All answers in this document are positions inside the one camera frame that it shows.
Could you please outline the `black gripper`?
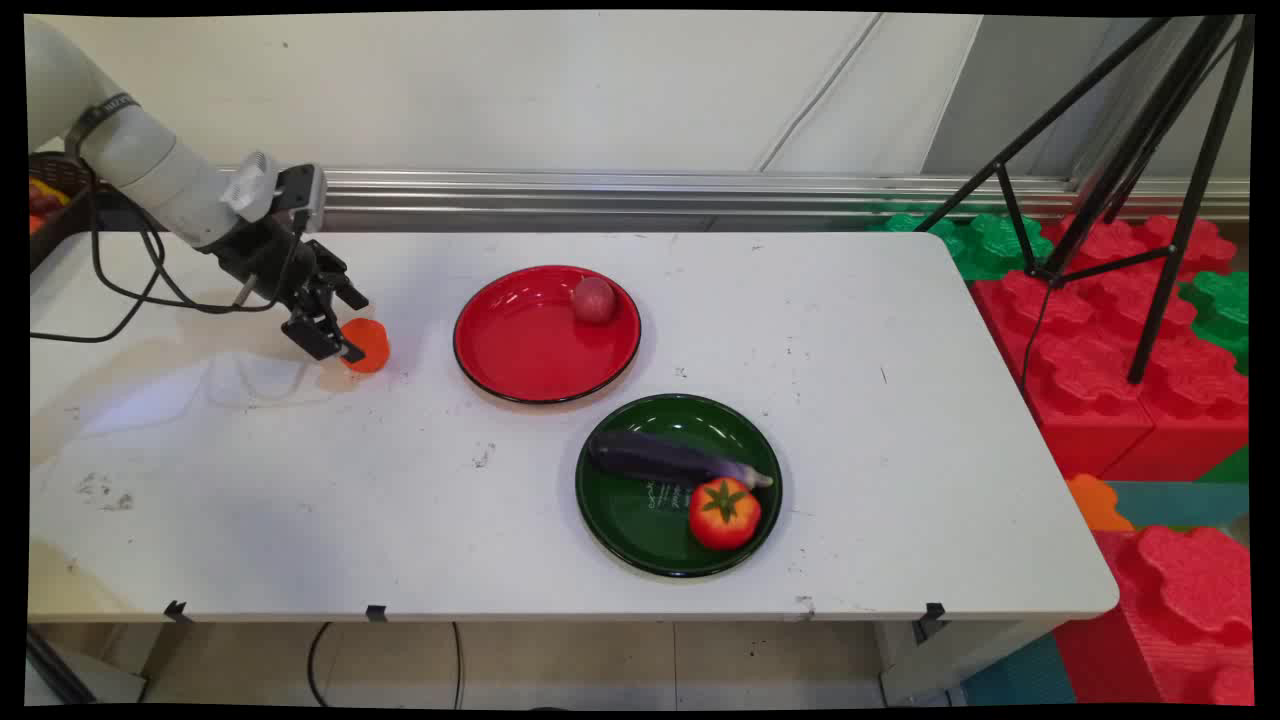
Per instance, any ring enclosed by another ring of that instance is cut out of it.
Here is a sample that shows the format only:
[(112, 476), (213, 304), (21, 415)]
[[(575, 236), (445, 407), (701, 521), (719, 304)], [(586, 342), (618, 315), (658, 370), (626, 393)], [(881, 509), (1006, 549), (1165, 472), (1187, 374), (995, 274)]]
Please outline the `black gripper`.
[(292, 307), (282, 324), (282, 333), (289, 341), (317, 361), (339, 357), (358, 363), (367, 355), (338, 327), (332, 299), (338, 297), (356, 311), (370, 301), (355, 288), (344, 261), (316, 240), (303, 240), (315, 224), (311, 211), (238, 222), (229, 234), (204, 247), (204, 252), (241, 283), (233, 307), (244, 307), (252, 293), (265, 299), (269, 307), (274, 304)]

